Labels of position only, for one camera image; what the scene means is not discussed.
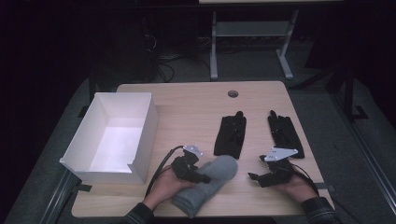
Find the hand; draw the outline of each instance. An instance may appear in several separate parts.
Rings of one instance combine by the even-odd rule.
[[[192,182],[178,179],[170,165],[165,166],[155,181],[151,192],[143,200],[143,204],[151,209],[151,211],[154,211],[158,204],[172,198],[181,189],[191,188],[193,186],[194,183]]]
[[[308,199],[318,197],[315,191],[297,175],[294,175],[289,183],[275,185],[271,188],[285,192],[297,203],[302,203]]]

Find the dark background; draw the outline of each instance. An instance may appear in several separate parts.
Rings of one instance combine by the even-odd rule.
[[[110,91],[120,83],[111,82],[111,78],[106,79],[106,67],[99,64],[106,64],[107,69],[112,71],[128,74],[125,72],[128,69],[122,68],[118,61],[136,59],[136,55],[125,54],[120,47],[133,46],[131,41],[127,38],[114,38],[114,34],[122,27],[139,21],[139,15],[121,12],[104,14],[78,9],[82,4],[88,7],[100,6],[98,2],[1,2],[0,164],[3,194],[0,221],[7,216],[59,117],[81,82],[94,73],[100,87],[104,91]],[[342,10],[330,10],[325,16],[306,10],[301,13],[294,32],[294,36],[299,37],[318,34],[307,62],[310,67],[326,69],[334,63],[353,62],[355,77],[369,87],[375,101],[394,126],[395,9],[392,1],[346,1]],[[179,23],[177,14],[174,17],[159,15],[154,18],[155,23],[162,26],[162,30],[153,32],[162,34],[163,39],[207,35],[210,29],[202,29],[198,23],[199,20],[210,20],[210,15],[203,13],[189,18],[186,20],[187,24]],[[318,24],[321,20],[316,21],[314,18],[324,18],[324,22]],[[190,30],[187,29],[186,32],[183,29],[183,34],[174,33],[175,26],[182,25],[190,27]],[[142,41],[139,32],[142,30],[138,27],[131,32],[135,38],[134,43]],[[97,43],[109,43],[105,49],[113,50],[120,57],[115,61],[106,59],[106,54],[92,44],[93,39]],[[134,71],[143,69],[139,74],[145,75],[129,73],[123,82],[147,82],[153,76],[155,71],[152,70],[153,61],[149,55],[139,54],[138,58],[146,66],[139,68],[136,64],[129,64],[128,67]]]

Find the sleeve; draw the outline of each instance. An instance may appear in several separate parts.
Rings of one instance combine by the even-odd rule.
[[[154,219],[152,211],[143,203],[138,203],[125,217],[120,224],[149,224]]]
[[[317,197],[301,203],[309,224],[342,224],[326,198]]]

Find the gray cloth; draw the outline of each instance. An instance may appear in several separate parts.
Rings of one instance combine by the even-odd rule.
[[[211,199],[221,187],[235,177],[238,164],[232,156],[218,156],[205,163],[196,172],[208,175],[210,183],[199,183],[193,188],[183,189],[174,196],[172,203],[190,218],[195,217],[202,205]]]

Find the white box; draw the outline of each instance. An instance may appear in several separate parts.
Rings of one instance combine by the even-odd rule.
[[[97,92],[60,163],[84,183],[144,184],[157,124],[150,92]]]

